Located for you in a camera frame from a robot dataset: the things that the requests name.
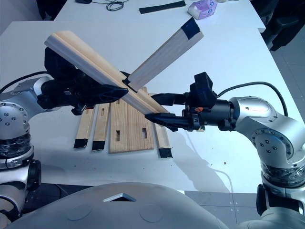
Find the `wood grain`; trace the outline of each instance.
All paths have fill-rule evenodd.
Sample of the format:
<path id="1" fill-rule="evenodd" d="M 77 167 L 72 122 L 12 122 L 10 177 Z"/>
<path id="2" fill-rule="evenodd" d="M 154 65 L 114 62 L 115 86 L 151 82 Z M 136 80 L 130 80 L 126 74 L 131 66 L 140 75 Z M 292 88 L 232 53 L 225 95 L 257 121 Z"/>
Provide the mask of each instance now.
<path id="1" fill-rule="evenodd" d="M 122 99 L 111 104 L 110 153 L 154 149 L 152 123 Z"/>
<path id="2" fill-rule="evenodd" d="M 73 32 L 53 33 L 45 44 L 100 84 L 128 88 L 122 82 L 126 77 Z M 122 99 L 143 114 L 168 113 L 141 89 L 138 93 L 129 90 Z"/>
<path id="3" fill-rule="evenodd" d="M 99 105 L 92 144 L 93 151 L 104 149 L 107 136 L 109 107 L 110 104 Z"/>
<path id="4" fill-rule="evenodd" d="M 157 145 L 159 149 L 171 148 L 170 140 L 166 132 L 166 127 L 154 123 L 157 137 Z"/>
<path id="5" fill-rule="evenodd" d="M 185 32 L 179 29 L 128 77 L 130 81 L 128 85 L 135 91 L 138 91 L 193 47 L 202 37 L 203 34 L 199 32 L 191 39 L 188 39 Z"/>
<path id="6" fill-rule="evenodd" d="M 93 109 L 86 109 L 82 112 L 80 124 L 78 126 L 77 134 L 75 137 L 74 148 L 86 147 L 90 137 L 91 126 L 94 118 Z"/>

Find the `rectangular slot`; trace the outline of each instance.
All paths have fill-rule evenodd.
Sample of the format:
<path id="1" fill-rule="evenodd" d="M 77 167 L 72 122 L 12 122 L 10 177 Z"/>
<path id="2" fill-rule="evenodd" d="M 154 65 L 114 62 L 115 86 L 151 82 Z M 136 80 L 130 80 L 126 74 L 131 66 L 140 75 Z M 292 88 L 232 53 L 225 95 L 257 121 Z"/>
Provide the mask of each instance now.
<path id="1" fill-rule="evenodd" d="M 142 128 L 142 138 L 146 139 L 147 138 L 147 131 L 146 128 Z"/>
<path id="2" fill-rule="evenodd" d="M 117 142 L 120 141 L 120 131 L 119 130 L 116 131 L 116 141 Z"/>

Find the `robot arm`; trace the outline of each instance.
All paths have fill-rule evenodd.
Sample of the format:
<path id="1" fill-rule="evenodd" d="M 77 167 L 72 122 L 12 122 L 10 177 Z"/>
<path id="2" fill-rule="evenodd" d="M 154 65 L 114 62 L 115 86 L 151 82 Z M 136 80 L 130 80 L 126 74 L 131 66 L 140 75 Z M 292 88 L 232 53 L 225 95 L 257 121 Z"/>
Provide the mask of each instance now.
<path id="1" fill-rule="evenodd" d="M 246 136 L 261 159 L 263 186 L 258 187 L 258 212 L 269 207 L 285 207 L 304 214 L 305 209 L 305 128 L 296 120 L 278 113 L 257 97 L 217 99 L 206 73 L 195 76 L 190 92 L 157 94 L 162 105 L 183 104 L 183 116 L 149 114 L 150 121 L 172 131 L 188 131 L 215 125 L 222 131 Z"/>
<path id="2" fill-rule="evenodd" d="M 10 221 L 18 219 L 28 191 L 41 183 L 29 120 L 68 105 L 74 107 L 73 114 L 81 115 L 87 107 L 114 102 L 128 93 L 125 88 L 100 85 L 49 48 L 45 67 L 53 78 L 26 80 L 0 93 L 0 221 L 1 213 Z"/>

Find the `tissue box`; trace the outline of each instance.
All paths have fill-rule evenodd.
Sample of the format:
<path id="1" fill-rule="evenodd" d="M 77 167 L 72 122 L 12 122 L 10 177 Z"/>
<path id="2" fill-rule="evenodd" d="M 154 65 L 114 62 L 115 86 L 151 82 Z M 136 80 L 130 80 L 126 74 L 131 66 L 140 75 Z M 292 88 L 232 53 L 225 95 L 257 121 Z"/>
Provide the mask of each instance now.
<path id="1" fill-rule="evenodd" d="M 216 6 L 216 0 L 202 0 L 194 2 L 192 5 L 190 5 L 187 12 L 191 14 L 195 19 L 200 20 L 202 18 L 213 15 Z"/>

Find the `black cable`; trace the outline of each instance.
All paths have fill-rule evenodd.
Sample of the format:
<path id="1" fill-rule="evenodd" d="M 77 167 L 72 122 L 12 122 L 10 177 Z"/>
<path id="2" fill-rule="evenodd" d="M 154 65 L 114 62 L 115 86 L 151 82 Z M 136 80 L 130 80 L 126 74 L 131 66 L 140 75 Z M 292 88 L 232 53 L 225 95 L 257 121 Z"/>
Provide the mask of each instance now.
<path id="1" fill-rule="evenodd" d="M 96 1 L 93 1 L 93 3 L 97 3 L 97 4 L 106 4 L 106 9 L 108 11 L 117 11 L 117 10 L 120 10 L 124 7 L 124 2 L 127 2 L 129 0 L 125 0 L 125 1 L 117 1 L 117 0 L 105 0 L 107 2 L 96 2 Z"/>
<path id="2" fill-rule="evenodd" d="M 274 87 L 271 83 L 267 83 L 267 82 L 251 82 L 251 83 L 244 83 L 244 84 L 236 85 L 234 87 L 230 87 L 230 88 L 225 89 L 224 91 L 220 92 L 217 97 L 219 98 L 224 93 L 227 93 L 228 91 L 231 91 L 231 90 L 234 90 L 234 89 L 237 89 L 237 88 L 251 86 L 251 85 L 258 85 L 258 84 L 262 84 L 262 85 L 266 85 L 268 87 L 271 87 L 275 91 L 275 93 L 277 94 L 278 98 L 280 99 L 280 101 L 282 103 L 283 110 L 284 110 L 284 115 L 288 117 L 288 111 L 287 111 L 287 107 L 286 107 L 284 98 L 282 97 L 282 95 L 278 91 L 278 89 L 276 87 Z"/>
<path id="3" fill-rule="evenodd" d="M 35 75 L 40 75 L 40 74 L 49 74 L 49 73 L 46 72 L 46 71 L 41 71 L 41 72 L 36 72 L 36 73 L 32 73 L 32 74 L 29 74 L 29 75 L 25 75 L 25 76 L 23 76 L 23 77 L 20 77 L 20 78 L 14 80 L 14 81 L 8 83 L 8 84 L 5 85 L 4 87 L 2 87 L 1 90 L 0 90 L 0 94 L 1 94 L 2 92 L 4 92 L 5 89 L 7 89 L 8 87 L 12 86 L 13 84 L 15 84 L 15 83 L 17 83 L 17 82 L 19 82 L 19 81 L 21 81 L 21 80 L 24 80 L 24 79 L 27 79 L 27 78 L 30 78 L 30 77 L 35 76 Z"/>

